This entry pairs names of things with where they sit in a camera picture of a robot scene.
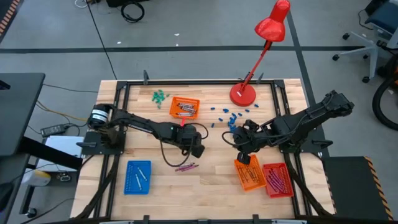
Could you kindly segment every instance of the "black line on floor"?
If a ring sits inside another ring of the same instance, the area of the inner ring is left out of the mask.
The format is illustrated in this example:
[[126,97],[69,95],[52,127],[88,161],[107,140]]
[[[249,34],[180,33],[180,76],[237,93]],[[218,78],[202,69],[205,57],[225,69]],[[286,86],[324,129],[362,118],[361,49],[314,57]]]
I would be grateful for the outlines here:
[[[307,66],[305,66],[305,60],[302,50],[307,49],[307,50],[316,50],[316,51],[318,50],[340,51],[340,50],[352,50],[352,48],[354,47],[301,47],[299,38],[297,36],[296,28],[294,26],[292,13],[290,11],[287,14],[287,24],[289,25],[290,33],[292,34],[293,45],[295,47],[297,61],[302,74],[304,88],[307,94],[308,102],[310,106],[315,105],[317,102],[315,101],[315,97],[310,82],[310,77],[308,76]],[[322,125],[319,125],[317,129],[319,132],[321,132],[321,136],[323,137],[323,139],[325,139],[325,132],[323,131]],[[322,157],[329,157],[329,156],[330,156],[329,150],[327,148],[324,149],[324,151],[322,152]]]
[[362,46],[299,46],[301,51],[349,51],[363,48]]
[[308,102],[310,103],[310,105],[314,105],[316,101],[313,95],[310,77],[308,76],[308,71],[307,67],[305,66],[303,52],[300,48],[299,38],[297,37],[296,27],[294,26],[292,13],[290,11],[287,14],[287,23],[289,25],[290,33],[292,34],[293,45],[295,47],[298,65],[300,67],[300,71],[303,77],[303,83],[305,87],[305,92],[307,93]]
[[[229,51],[229,50],[262,50],[262,45],[247,46],[188,46],[188,47],[107,47],[111,53],[121,52],[195,52],[195,51]],[[272,46],[274,51],[345,51],[359,49],[358,46],[346,47],[300,47],[300,46]],[[100,53],[103,48],[52,48],[52,49],[0,49],[0,54],[64,54],[64,53]]]

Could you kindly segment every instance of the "orange tray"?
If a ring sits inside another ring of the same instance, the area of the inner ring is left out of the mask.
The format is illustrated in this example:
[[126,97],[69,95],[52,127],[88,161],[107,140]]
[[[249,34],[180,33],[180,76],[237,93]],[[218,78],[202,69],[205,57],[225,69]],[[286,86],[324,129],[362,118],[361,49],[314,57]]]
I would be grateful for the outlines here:
[[245,192],[266,185],[266,179],[264,178],[256,155],[251,156],[249,165],[240,163],[237,159],[234,160],[234,164]]
[[[180,116],[180,115],[177,115],[177,113],[186,113],[186,112],[188,112],[188,111],[185,111],[185,110],[181,109],[178,106],[179,103],[192,104],[193,105],[193,109],[195,109],[197,112],[195,114],[193,114],[193,116]],[[170,107],[169,114],[171,116],[173,116],[174,118],[197,119],[198,118],[198,113],[199,113],[199,106],[200,106],[200,100],[174,96],[173,100],[172,100],[172,106]]]

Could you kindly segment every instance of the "red desk lamp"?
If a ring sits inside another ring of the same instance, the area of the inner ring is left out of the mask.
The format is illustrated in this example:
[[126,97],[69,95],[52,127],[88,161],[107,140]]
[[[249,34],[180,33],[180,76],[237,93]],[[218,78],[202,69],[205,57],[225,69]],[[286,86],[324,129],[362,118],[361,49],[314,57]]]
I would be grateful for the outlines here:
[[266,40],[264,44],[264,50],[253,69],[247,75],[244,83],[238,83],[234,85],[229,93],[231,100],[238,106],[249,106],[256,99],[256,91],[249,85],[249,81],[254,75],[257,66],[260,64],[262,58],[266,54],[267,50],[271,47],[273,42],[281,42],[285,39],[285,25],[284,19],[290,9],[290,3],[288,0],[278,0],[268,18],[262,20],[254,31],[257,35]]

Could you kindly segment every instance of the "office chair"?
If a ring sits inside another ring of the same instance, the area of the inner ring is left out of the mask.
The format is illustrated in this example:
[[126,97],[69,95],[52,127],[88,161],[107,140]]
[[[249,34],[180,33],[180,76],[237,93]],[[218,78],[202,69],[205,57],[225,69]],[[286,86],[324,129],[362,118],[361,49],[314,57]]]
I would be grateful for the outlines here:
[[395,49],[398,45],[398,5],[392,2],[384,3],[379,9],[377,9],[366,21],[365,24],[372,24],[376,33],[377,42],[374,43],[372,40],[358,35],[354,32],[350,34],[345,33],[343,39],[348,39],[351,35],[358,39],[363,48],[350,50],[347,52],[341,52],[333,56],[333,60],[337,61],[341,55],[349,54],[364,54],[363,58],[367,59],[370,55],[370,74],[362,79],[362,82],[368,83],[370,79],[374,77],[376,72],[377,58],[379,55],[379,49]]

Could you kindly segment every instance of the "black desk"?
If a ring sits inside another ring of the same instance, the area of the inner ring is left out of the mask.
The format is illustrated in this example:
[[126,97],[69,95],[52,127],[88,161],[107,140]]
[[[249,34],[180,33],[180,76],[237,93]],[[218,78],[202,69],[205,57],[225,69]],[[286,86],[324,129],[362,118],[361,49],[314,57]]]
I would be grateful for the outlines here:
[[0,73],[0,80],[11,86],[0,90],[0,184],[20,176],[0,213],[0,224],[7,223],[30,155],[76,170],[81,166],[82,159],[24,137],[44,77],[43,73]]

